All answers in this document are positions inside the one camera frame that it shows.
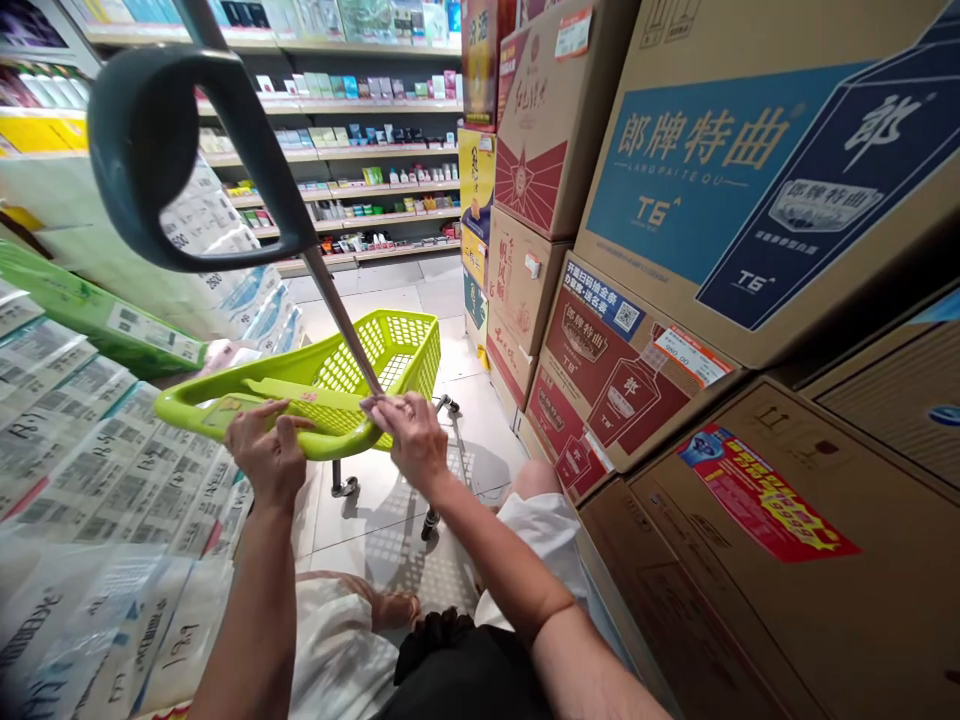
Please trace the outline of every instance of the basket handle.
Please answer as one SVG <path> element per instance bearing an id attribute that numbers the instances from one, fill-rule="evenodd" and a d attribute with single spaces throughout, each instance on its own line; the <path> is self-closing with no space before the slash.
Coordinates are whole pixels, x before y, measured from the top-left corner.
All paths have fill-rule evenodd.
<path id="1" fill-rule="evenodd" d="M 196 163 L 201 86 L 250 171 L 280 237 L 276 244 L 226 255 L 176 247 L 160 212 L 183 191 Z M 297 255 L 317 233 L 243 63 L 229 51 L 158 45 L 120 53 L 94 83 L 88 114 L 90 158 L 107 213 L 120 237 L 146 260 L 179 272 L 240 270 Z"/>

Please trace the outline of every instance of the yellow box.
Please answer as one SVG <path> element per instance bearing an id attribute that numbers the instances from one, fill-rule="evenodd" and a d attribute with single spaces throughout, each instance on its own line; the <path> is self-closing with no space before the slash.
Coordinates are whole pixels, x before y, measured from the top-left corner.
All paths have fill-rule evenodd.
<path id="1" fill-rule="evenodd" d="M 463 266 L 484 291 L 487 289 L 487 244 L 466 225 L 461 227 L 460 259 Z"/>
<path id="2" fill-rule="evenodd" d="M 490 244 L 490 210 L 496 178 L 497 136 L 460 130 L 460 218 L 484 245 Z"/>

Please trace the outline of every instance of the shopping basket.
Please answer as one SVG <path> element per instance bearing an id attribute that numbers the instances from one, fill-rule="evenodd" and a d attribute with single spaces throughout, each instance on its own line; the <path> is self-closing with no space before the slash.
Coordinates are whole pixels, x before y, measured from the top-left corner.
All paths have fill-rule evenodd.
<path id="1" fill-rule="evenodd" d="M 432 395 L 440 366 L 436 316 L 375 310 L 354 328 L 388 395 L 411 390 Z M 289 398 L 289 414 L 316 425 L 315 431 L 299 433 L 307 458 L 338 460 L 392 447 L 392 438 L 381 434 L 360 409 L 360 400 L 370 394 L 356 358 L 338 333 L 301 350 L 189 380 L 164 392 L 156 408 L 171 425 L 222 442 L 238 412 L 267 399 Z"/>

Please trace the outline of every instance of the price tag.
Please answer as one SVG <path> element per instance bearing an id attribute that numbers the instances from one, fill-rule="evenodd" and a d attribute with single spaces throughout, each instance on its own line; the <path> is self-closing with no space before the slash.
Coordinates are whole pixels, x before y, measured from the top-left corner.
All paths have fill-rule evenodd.
<path id="1" fill-rule="evenodd" d="M 654 343 L 667 357 L 693 375 L 700 387 L 706 388 L 724 377 L 733 368 L 718 359 L 676 325 L 670 327 Z"/>
<path id="2" fill-rule="evenodd" d="M 585 54 L 590 46 L 590 21 L 592 19 L 593 8 L 588 7 L 561 20 L 560 29 L 557 32 L 557 46 L 553 56 L 563 60 Z"/>

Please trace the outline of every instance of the person's right hand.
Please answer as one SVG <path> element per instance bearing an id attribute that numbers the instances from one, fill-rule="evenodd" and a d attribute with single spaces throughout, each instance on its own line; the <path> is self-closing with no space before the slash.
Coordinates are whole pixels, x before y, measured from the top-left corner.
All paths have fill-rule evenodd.
<path id="1" fill-rule="evenodd" d="M 437 413 L 422 395 L 381 395 L 361 407 L 385 433 L 393 436 L 390 457 L 400 472 L 428 501 L 448 482 L 456 482 L 447 467 L 447 433 Z"/>

